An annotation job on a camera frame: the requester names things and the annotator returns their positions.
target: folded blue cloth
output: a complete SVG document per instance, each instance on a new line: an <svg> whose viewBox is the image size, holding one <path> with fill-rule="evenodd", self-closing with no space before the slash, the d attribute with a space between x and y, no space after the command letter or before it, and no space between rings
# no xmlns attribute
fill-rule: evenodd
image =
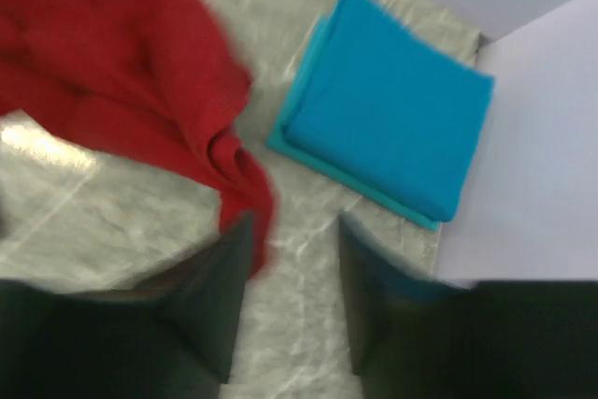
<svg viewBox="0 0 598 399"><path fill-rule="evenodd" d="M347 173L339 167L322 160L322 158L310 154L301 148L295 147L286 140L284 136L284 129L287 127L290 118L294 115L295 110L301 106L301 101L304 98L306 87L311 80L314 69L318 65L320 54L326 45L330 33L332 32L332 28L329 25L330 22L327 17L322 18L316 25L311 40L307 46L306 54L297 71L294 83L289 90L284 105L278 113L276 122L272 127L272 131L270 132L270 136L266 141L266 145L270 149L278 151L294 159L300 164L306 165L313 170L326 175L327 177L345 184L355 192L359 192L362 195L371 198L372 200L386 207L388 210L401 215L410 221L413 221L419 226L432 230L438 229L438 221L431 220L425 215L406 207L396 199L388 196L386 193L381 192L367 183L360 181L350 173Z"/></svg>
<svg viewBox="0 0 598 399"><path fill-rule="evenodd" d="M339 0L284 139L432 221L450 221L493 78L373 0Z"/></svg>

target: red cloth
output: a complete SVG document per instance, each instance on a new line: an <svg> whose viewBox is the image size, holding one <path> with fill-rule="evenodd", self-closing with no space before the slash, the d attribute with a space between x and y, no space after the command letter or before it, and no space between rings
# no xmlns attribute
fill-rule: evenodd
<svg viewBox="0 0 598 399"><path fill-rule="evenodd" d="M221 192L221 230L256 213L265 263L269 181L233 121L250 77L199 0L0 0L0 115Z"/></svg>

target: marble floor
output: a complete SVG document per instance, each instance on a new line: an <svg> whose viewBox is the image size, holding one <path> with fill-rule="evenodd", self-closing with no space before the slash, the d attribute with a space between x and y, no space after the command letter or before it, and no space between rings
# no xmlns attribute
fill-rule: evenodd
<svg viewBox="0 0 598 399"><path fill-rule="evenodd" d="M477 30L429 21L425 0L383 0L414 29L472 63ZM209 0L256 76L237 121L278 190L274 262L249 285L235 375L224 398L357 398L336 274L335 216L351 210L389 246L431 270L438 234L424 231L263 145L315 20L335 0ZM57 141L27 117L1 122L0 195L7 235L0 277L61 292L106 288L215 230L217 195L145 165Z"/></svg>

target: cloth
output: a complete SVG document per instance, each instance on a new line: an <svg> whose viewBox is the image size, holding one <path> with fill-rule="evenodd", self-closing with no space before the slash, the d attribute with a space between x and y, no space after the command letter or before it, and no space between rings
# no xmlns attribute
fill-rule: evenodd
<svg viewBox="0 0 598 399"><path fill-rule="evenodd" d="M338 166L328 163L324 159L319 158L300 147L294 146L286 139L285 129L293 117L295 110L301 105L304 92L309 84L314 67L317 66L322 50L332 32L330 25L330 18L323 17L314 28L313 35L306 49L306 54L297 70L295 81L289 90L284 105L278 112L276 122L272 127L266 145L270 149L278 151L300 164L306 165L327 177L345 184L354 191L373 199L392 212L413 221L419 226L432 230L438 229L438 221L431 220L425 215L420 214L418 211L401 204L383 191L372 187L368 183L362 182L359 178L355 178L351 173L342 170Z"/></svg>
<svg viewBox="0 0 598 399"><path fill-rule="evenodd" d="M232 126L250 84L200 0L0 0L0 114L219 190L221 230L255 211L256 273L274 197Z"/></svg>
<svg viewBox="0 0 598 399"><path fill-rule="evenodd" d="M493 78L415 38L373 0L340 0L285 138L433 221L450 221Z"/></svg>

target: crumpled red fabric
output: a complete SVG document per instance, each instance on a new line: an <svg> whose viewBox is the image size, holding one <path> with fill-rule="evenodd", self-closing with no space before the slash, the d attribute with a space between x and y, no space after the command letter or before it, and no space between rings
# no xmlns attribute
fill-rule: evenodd
<svg viewBox="0 0 598 399"><path fill-rule="evenodd" d="M0 0L0 115L221 193L221 230L254 211L266 261L270 182L233 122L251 78L200 0Z"/></svg>

